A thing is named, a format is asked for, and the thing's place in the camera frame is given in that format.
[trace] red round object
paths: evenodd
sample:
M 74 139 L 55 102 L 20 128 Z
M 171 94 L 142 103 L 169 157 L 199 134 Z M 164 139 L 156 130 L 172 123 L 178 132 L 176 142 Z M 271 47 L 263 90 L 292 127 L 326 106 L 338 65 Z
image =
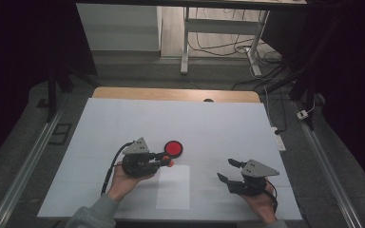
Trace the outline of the red round object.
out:
M 183 145 L 178 141 L 170 141 L 165 144 L 164 152 L 176 159 L 183 153 Z

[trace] white tabletop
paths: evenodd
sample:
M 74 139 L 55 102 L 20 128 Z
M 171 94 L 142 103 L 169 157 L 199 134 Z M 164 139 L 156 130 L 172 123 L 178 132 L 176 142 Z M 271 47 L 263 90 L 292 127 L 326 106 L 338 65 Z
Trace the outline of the white tabletop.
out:
M 40 209 L 41 218 L 71 217 L 99 197 L 118 149 L 144 137 L 150 152 L 172 140 L 183 153 L 122 202 L 116 219 L 245 221 L 258 219 L 217 173 L 242 181 L 227 162 L 254 159 L 280 172 L 277 217 L 301 219 L 263 104 L 89 99 Z

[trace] power adapter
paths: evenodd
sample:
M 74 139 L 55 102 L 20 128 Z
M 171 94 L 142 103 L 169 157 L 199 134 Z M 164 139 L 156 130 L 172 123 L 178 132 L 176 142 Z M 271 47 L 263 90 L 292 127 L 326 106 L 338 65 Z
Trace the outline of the power adapter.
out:
M 300 112 L 298 112 L 298 118 L 301 120 L 304 120 L 308 117 L 308 114 L 305 110 L 302 110 Z

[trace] human hand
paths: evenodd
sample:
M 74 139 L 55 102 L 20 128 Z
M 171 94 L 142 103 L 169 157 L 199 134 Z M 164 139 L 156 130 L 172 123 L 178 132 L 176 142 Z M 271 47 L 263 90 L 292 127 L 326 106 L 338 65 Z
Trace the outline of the human hand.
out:
M 121 162 L 118 162 L 115 167 L 111 187 L 109 188 L 107 195 L 118 202 L 123 200 L 126 195 L 132 192 L 135 185 L 140 181 L 150 179 L 154 176 L 153 174 L 140 178 L 133 178 L 124 172 Z
M 274 191 L 274 188 L 268 181 L 266 182 L 265 190 L 270 192 L 271 194 Z M 245 195 L 239 196 L 247 202 L 247 204 L 251 207 L 254 213 L 259 217 L 259 219 L 261 219 L 264 224 L 271 224 L 278 220 L 275 216 L 274 204 L 272 202 L 272 199 L 265 194 L 262 193 L 254 197 L 249 197 Z

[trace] white wall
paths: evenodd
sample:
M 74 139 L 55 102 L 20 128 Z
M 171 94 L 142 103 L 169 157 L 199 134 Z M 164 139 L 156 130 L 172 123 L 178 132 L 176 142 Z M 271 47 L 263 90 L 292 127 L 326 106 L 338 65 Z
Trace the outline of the white wall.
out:
M 160 7 L 77 4 L 77 8 L 91 50 L 160 50 Z

